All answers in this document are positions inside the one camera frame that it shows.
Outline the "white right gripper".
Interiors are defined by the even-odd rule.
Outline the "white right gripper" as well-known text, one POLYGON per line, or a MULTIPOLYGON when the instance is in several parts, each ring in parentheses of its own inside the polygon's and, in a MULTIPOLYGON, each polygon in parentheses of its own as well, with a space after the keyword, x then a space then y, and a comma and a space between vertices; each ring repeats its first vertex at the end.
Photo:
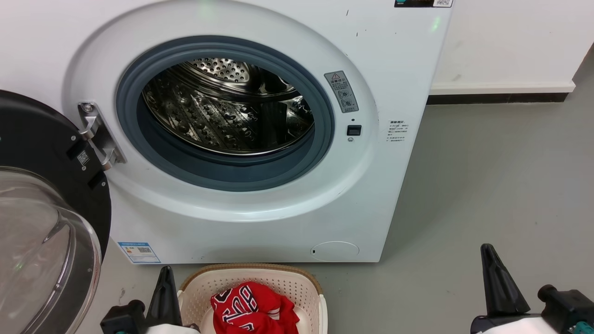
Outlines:
POLYGON ((481 245, 487 315, 471 322, 472 334, 545 334, 546 323, 530 307, 491 244, 481 245))

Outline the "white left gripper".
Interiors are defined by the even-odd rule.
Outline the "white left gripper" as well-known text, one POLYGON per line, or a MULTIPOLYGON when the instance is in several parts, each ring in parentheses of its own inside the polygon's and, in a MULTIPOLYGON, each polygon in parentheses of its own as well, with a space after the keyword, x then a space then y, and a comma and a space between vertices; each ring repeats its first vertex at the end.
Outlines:
POLYGON ((146 315, 146 334, 201 334, 197 329, 182 325, 180 304, 170 266, 161 268, 146 315))

